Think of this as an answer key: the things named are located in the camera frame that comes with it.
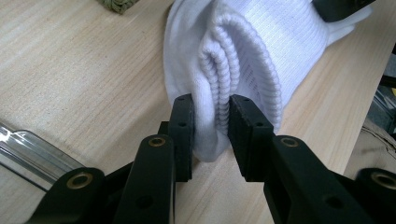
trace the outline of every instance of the light wood surface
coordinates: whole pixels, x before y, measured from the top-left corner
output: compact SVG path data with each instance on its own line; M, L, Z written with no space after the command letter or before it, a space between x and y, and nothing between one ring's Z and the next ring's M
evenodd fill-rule
M140 141L169 119L162 52L172 2L140 0L121 16L94 0L1 0L0 121L106 174L132 161ZM396 2L373 7L352 35L326 49L280 130L338 173L396 42ZM44 194L5 169L0 176L0 223L21 223ZM193 180L177 184L176 222L273 221L262 184L246 183L228 150L213 163L194 161Z

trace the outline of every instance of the metal screw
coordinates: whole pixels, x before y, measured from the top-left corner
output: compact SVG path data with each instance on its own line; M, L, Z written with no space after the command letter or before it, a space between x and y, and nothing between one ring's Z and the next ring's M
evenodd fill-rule
M391 176L385 175L379 172L373 172L371 174L371 178L375 183L387 189L395 189L396 190L396 179Z
M297 147L299 145L296 140L288 137L280 139L280 142L287 147Z
M152 147L160 147L163 144L165 144L165 139L161 138L161 137L155 137L155 138L151 138L148 141L148 144L151 145Z
M91 184L93 176L90 173L81 172L73 175L66 183L70 189L82 189Z

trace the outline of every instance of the green object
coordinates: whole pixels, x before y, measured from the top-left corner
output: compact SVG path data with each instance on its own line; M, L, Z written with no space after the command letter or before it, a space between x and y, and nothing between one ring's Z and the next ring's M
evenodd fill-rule
M133 6L139 0L99 0L105 7L116 11L120 14L124 13L128 8Z

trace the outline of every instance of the white sock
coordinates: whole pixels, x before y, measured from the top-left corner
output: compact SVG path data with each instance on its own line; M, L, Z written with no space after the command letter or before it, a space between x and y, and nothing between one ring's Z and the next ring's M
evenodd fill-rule
M325 48L370 12L325 23L309 0L176 0L165 30L165 85L171 102L192 93L194 155L214 161L229 146L235 93L278 130L284 106Z

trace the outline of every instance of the white fabric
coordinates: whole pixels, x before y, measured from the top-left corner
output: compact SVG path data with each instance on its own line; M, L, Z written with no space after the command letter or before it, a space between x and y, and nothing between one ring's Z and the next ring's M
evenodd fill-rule
M228 101L252 99L280 127L282 111L323 50L371 13L325 23L309 0L176 0L164 37L169 100L191 93L194 155L214 161L230 143Z

